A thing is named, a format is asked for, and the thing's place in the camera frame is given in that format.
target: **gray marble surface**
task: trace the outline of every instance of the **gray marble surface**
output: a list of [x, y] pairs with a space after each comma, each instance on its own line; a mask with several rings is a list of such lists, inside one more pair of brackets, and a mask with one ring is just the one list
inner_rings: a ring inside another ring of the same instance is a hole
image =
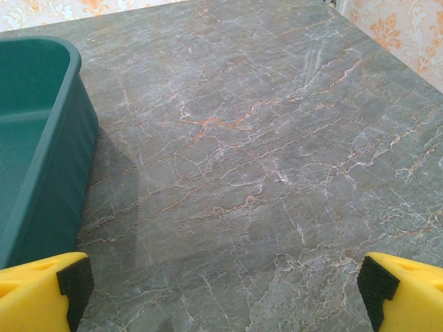
[[443, 266], [443, 95], [320, 0], [208, 0], [73, 42], [101, 132], [81, 332], [371, 331], [356, 276]]

